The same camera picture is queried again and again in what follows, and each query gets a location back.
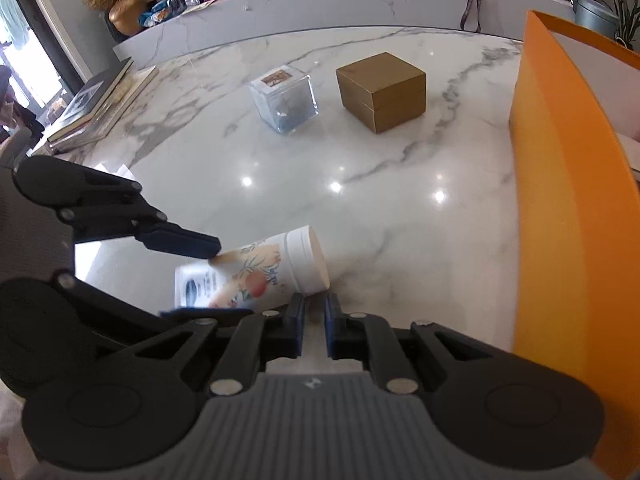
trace stack of books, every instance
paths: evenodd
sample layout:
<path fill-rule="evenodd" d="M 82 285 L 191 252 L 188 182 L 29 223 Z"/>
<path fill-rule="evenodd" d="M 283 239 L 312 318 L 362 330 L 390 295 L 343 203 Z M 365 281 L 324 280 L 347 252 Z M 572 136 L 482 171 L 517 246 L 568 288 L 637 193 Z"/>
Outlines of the stack of books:
<path fill-rule="evenodd" d="M 150 67 L 129 71 L 126 59 L 89 80 L 45 132 L 48 152 L 65 153 L 106 137 L 140 92 L 158 74 Z"/>

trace transparent container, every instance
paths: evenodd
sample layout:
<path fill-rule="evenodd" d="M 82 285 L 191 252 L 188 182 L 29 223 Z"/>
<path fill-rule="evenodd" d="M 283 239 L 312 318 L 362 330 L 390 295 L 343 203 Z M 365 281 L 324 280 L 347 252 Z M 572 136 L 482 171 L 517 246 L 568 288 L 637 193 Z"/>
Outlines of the transparent container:
<path fill-rule="evenodd" d="M 318 114 L 311 78 L 283 65 L 250 83 L 260 117 L 280 134 L 288 134 Z"/>

